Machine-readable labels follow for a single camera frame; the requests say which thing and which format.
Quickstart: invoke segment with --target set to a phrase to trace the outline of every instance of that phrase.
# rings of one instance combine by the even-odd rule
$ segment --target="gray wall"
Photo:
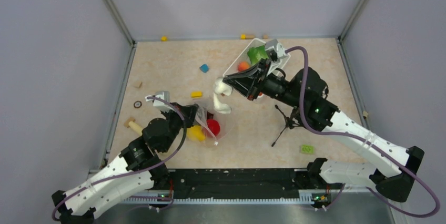
[[[0,222],[50,223],[98,165],[129,45],[102,0],[0,0]]]
[[[419,175],[444,205],[446,171],[446,0],[370,0],[346,50],[372,128],[396,144],[425,151]],[[433,209],[418,184],[407,206]],[[417,223],[444,223],[446,210]]]
[[[358,0],[114,0],[136,40],[338,36]]]

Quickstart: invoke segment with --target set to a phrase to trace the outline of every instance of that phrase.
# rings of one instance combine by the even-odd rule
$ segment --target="table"
[[[329,86],[328,100],[356,122],[360,122],[358,111],[347,75],[342,64],[334,38],[278,39],[285,48],[300,45],[307,49],[309,65],[316,70]],[[170,42],[141,42],[137,44],[135,58],[119,114],[110,159],[138,135],[124,126],[129,116],[145,127],[152,119],[162,117],[152,103],[144,97],[160,90],[170,91],[170,101],[181,105],[192,103],[190,93],[203,91],[204,97],[212,94],[217,77],[229,67],[232,61],[249,44],[249,40],[192,40]],[[207,64],[209,72],[203,73],[199,66]],[[284,71],[287,80],[303,67],[303,56],[292,52]],[[142,81],[140,88],[133,83]],[[142,107],[134,108],[137,100]],[[314,135],[303,128],[285,130],[274,147],[271,143],[285,126],[282,115],[274,108],[277,104],[285,114],[291,107],[266,97],[255,104],[239,93],[220,99],[232,106],[231,119],[236,123],[216,147],[204,147],[186,140],[179,153],[166,162],[168,168],[303,168],[317,157],[337,161],[363,162],[349,148],[328,138]],[[181,134],[175,139],[169,152],[160,154],[163,159],[178,146]],[[312,145],[313,155],[300,153],[301,145]]]

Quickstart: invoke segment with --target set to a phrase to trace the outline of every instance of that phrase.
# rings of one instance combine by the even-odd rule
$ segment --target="blue block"
[[[209,71],[209,66],[207,64],[204,64],[200,66],[200,70],[204,73],[207,73]]]

